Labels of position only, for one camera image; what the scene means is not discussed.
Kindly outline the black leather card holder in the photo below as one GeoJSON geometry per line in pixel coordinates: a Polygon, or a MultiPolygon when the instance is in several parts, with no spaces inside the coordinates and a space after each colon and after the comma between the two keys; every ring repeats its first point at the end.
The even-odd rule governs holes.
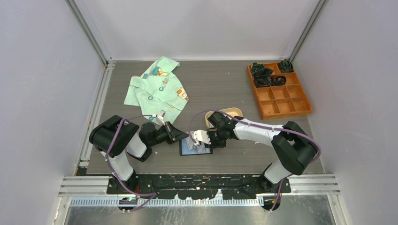
{"type": "Polygon", "coordinates": [[[200,145],[195,146],[190,137],[180,140],[179,148],[180,156],[207,155],[213,153],[213,150],[202,142],[200,145]]]}

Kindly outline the silver VIP credit card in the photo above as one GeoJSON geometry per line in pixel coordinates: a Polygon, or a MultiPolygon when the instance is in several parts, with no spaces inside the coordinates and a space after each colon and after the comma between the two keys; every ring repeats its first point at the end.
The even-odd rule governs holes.
{"type": "Polygon", "coordinates": [[[186,142],[187,142],[188,155],[211,153],[211,150],[209,148],[207,148],[204,143],[202,143],[199,146],[194,146],[193,140],[191,138],[187,138],[186,142]]]}

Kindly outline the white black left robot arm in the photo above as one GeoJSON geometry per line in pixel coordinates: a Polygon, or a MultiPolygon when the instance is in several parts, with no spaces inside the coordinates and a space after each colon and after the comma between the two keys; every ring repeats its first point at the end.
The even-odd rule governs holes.
{"type": "Polygon", "coordinates": [[[130,194],[137,187],[136,171],[129,164],[127,156],[140,162],[146,161],[152,147],[161,144],[174,144],[189,135],[166,121],[159,128],[152,122],[139,126],[114,115],[99,124],[90,133],[89,142],[101,152],[115,177],[118,187],[130,194]]]}

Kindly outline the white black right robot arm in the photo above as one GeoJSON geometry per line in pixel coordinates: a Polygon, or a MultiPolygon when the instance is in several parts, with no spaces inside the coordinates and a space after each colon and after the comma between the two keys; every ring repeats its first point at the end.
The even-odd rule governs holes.
{"type": "Polygon", "coordinates": [[[321,151],[319,144],[293,121],[268,125],[240,116],[229,117],[221,111],[212,113],[207,120],[211,124],[207,131],[211,148],[223,148],[227,140],[234,139],[259,142],[274,149],[278,159],[260,177],[261,188],[268,193],[278,188],[284,178],[301,175],[321,151]]]}

